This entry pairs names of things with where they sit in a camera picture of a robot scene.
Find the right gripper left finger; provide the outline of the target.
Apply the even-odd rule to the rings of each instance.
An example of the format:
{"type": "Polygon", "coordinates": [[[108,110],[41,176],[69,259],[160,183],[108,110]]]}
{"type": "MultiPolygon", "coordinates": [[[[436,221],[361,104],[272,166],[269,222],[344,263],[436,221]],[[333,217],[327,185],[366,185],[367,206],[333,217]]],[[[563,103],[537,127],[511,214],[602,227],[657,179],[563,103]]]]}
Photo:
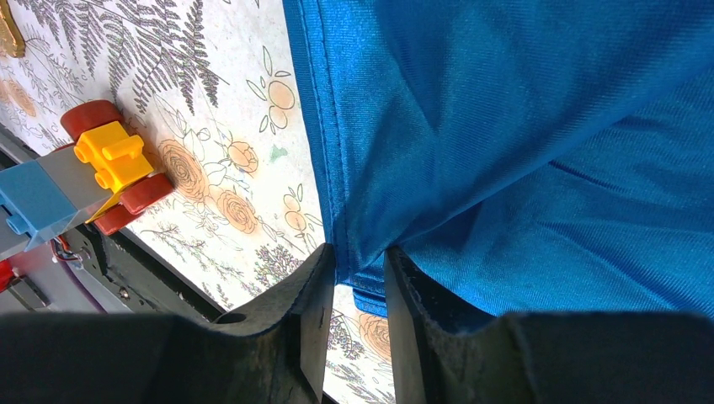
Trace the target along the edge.
{"type": "Polygon", "coordinates": [[[1,318],[4,403],[318,403],[335,256],[214,322],[166,313],[25,312],[1,318]]]}

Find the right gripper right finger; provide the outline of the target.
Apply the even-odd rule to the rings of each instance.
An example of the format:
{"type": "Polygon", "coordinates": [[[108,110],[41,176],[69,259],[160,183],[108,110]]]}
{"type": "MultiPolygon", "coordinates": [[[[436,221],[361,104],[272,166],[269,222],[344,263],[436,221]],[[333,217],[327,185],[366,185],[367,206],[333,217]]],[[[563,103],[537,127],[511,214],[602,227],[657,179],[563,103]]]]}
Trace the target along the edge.
{"type": "Polygon", "coordinates": [[[681,312],[491,316],[386,252],[400,403],[710,403],[713,324],[681,312]]]}

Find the blue cloth napkin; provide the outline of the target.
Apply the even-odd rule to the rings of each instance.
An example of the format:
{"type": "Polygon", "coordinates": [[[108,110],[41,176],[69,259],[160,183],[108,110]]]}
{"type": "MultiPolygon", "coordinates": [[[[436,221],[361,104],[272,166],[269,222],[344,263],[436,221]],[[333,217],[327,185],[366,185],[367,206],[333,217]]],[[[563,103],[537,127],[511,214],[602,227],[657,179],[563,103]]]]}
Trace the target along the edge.
{"type": "Polygon", "coordinates": [[[713,314],[710,1],[287,1],[337,281],[713,314]]]}

